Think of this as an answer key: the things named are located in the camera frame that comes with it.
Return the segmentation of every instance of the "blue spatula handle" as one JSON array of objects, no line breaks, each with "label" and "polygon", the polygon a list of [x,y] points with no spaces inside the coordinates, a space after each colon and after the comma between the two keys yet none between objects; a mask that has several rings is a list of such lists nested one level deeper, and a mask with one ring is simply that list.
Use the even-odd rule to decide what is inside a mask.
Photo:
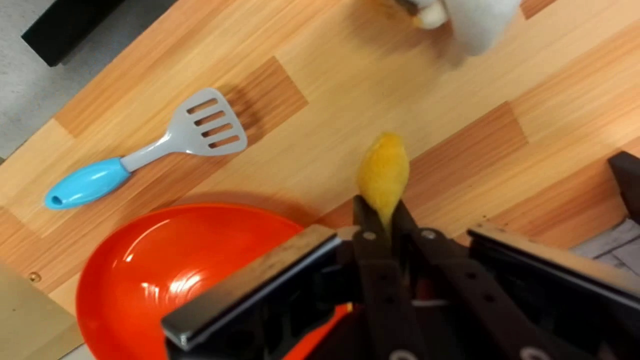
[{"label": "blue spatula handle", "polygon": [[105,158],[61,178],[48,195],[46,209],[77,209],[114,193],[131,177],[119,158]]}]

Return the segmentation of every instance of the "orange bowl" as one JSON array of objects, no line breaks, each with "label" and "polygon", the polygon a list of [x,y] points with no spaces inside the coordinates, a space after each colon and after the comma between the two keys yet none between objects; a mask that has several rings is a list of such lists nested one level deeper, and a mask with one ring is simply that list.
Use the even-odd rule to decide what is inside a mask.
[{"label": "orange bowl", "polygon": [[299,231],[233,204],[167,209],[126,225],[97,247],[79,276],[75,306],[88,348],[97,360],[167,358],[159,329],[167,312]]}]

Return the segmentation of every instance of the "wooden floor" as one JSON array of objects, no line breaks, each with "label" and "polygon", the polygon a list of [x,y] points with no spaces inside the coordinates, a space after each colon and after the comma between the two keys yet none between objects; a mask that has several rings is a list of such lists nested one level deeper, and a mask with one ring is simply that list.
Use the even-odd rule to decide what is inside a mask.
[{"label": "wooden floor", "polygon": [[[463,58],[381,0],[181,0],[0,166],[0,258],[74,311],[108,233],[157,207],[242,203],[349,222],[355,166],[381,133],[412,157],[405,204],[460,237],[494,222],[570,249],[624,216],[605,158],[640,154],[636,0],[523,0],[506,39]],[[240,157],[169,157],[114,196],[48,212],[67,170],[161,135],[201,87],[250,133]]]}]

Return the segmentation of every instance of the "white spatula head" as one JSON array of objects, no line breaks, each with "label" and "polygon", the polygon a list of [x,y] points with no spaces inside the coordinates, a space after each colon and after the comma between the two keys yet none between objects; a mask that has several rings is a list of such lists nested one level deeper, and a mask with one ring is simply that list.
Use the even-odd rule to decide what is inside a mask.
[{"label": "white spatula head", "polygon": [[214,88],[204,88],[181,102],[167,137],[176,148],[197,157],[236,154],[248,144],[236,112]]}]

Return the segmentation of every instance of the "slotted spatula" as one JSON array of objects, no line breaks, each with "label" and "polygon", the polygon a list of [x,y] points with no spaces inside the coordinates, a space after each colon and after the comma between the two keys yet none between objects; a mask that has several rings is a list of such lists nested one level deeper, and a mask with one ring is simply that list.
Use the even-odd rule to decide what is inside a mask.
[{"label": "slotted spatula", "polygon": [[228,157],[242,152],[245,144],[245,133],[232,107],[218,90],[204,88],[180,105],[159,140],[123,158],[105,158],[71,172],[44,203],[51,211],[77,209],[114,193],[131,172],[166,154]]}]

